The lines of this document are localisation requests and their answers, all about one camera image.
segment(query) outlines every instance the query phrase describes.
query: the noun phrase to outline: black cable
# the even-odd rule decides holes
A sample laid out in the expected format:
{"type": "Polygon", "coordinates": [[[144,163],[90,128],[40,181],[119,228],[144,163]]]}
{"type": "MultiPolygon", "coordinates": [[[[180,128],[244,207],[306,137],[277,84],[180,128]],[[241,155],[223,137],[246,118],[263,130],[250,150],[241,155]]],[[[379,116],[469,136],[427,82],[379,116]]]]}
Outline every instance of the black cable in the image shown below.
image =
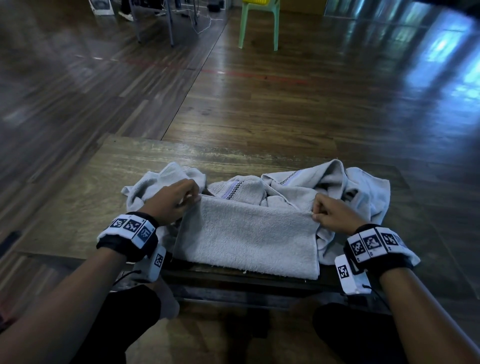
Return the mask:
{"type": "Polygon", "coordinates": [[[128,273],[125,273],[123,276],[121,276],[120,278],[118,278],[113,285],[115,286],[118,282],[120,282],[122,279],[124,279],[126,276],[129,276],[130,274],[133,274],[133,273],[141,273],[141,272],[142,272],[141,270],[132,270],[132,271],[130,271],[130,272],[128,272],[128,273]]]}
{"type": "Polygon", "coordinates": [[[370,286],[367,286],[366,284],[362,284],[362,287],[363,287],[363,288],[370,288],[372,291],[374,291],[375,294],[378,296],[378,298],[380,298],[380,299],[382,300],[382,302],[384,303],[384,305],[388,308],[388,310],[391,311],[391,310],[390,310],[390,306],[388,305],[388,303],[382,298],[381,295],[378,294],[378,292],[377,292],[376,290],[374,290],[374,289],[373,289],[372,287],[370,287],[370,286]]]}

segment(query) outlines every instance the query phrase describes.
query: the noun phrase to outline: wrist-mounted device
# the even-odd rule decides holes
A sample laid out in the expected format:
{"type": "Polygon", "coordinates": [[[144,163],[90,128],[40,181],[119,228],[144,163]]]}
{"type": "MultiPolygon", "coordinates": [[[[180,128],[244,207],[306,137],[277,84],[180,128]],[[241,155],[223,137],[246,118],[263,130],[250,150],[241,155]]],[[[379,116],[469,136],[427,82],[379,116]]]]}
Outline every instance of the wrist-mounted device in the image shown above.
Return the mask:
{"type": "Polygon", "coordinates": [[[420,262],[397,233],[376,224],[358,228],[347,239],[344,253],[335,258],[335,266],[346,294],[371,292],[365,270],[379,278],[388,270],[412,268],[420,262]]]}
{"type": "Polygon", "coordinates": [[[153,282],[157,280],[166,250],[155,234],[158,222],[142,212],[118,215],[97,237],[97,249],[115,250],[135,262],[133,270],[141,271],[133,279],[153,282]]]}

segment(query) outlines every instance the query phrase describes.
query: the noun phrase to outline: gray towel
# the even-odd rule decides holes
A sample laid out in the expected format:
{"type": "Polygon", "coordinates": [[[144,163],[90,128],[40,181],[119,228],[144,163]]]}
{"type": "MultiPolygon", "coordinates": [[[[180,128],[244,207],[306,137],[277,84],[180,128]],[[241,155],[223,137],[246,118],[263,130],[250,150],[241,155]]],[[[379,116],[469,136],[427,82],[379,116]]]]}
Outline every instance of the gray towel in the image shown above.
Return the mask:
{"type": "MultiPolygon", "coordinates": [[[[172,162],[160,173],[148,172],[135,186],[123,188],[127,210],[139,209],[161,187],[183,178],[205,187],[205,175],[199,170],[172,162]]],[[[183,218],[174,257],[305,279],[316,279],[319,263],[333,265],[342,254],[341,245],[331,244],[334,234],[311,218],[318,192],[342,198],[377,224],[390,202],[389,181],[358,168],[345,170],[336,159],[299,171],[236,176],[207,189],[214,196],[203,196],[183,218]]],[[[172,249],[173,231],[157,231],[162,242],[169,242],[167,249],[172,249]]]]}

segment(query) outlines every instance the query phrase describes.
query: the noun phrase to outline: forearm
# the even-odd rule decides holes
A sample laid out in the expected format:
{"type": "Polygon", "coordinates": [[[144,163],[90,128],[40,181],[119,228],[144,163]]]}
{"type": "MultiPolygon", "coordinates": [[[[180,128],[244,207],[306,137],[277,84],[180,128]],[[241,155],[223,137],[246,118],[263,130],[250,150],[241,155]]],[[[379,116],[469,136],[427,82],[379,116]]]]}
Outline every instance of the forearm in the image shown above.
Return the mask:
{"type": "Polygon", "coordinates": [[[410,364],[478,363],[478,347],[407,268],[385,272],[380,283],[410,364]]]}
{"type": "Polygon", "coordinates": [[[97,250],[0,336],[0,363],[68,363],[125,262],[113,250],[97,250]]]}

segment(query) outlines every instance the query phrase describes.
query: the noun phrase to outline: folded towel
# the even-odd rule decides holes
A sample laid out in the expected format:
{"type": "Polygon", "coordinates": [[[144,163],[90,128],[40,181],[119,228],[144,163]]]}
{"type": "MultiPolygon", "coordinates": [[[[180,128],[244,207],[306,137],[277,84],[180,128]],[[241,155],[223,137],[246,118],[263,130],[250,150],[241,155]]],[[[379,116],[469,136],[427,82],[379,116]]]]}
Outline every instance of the folded towel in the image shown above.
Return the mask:
{"type": "MultiPolygon", "coordinates": [[[[122,189],[127,210],[139,209],[161,187],[183,178],[205,188],[205,175],[198,169],[172,162],[122,189]]],[[[334,233],[311,218],[318,192],[343,199],[377,224],[390,202],[389,181],[359,168],[345,170],[336,159],[304,170],[236,176],[207,189],[213,196],[202,196],[181,222],[175,258],[305,279],[316,279],[319,263],[333,265],[342,253],[341,245],[331,243],[334,233]]],[[[157,231],[169,250],[174,230],[157,231]]]]}

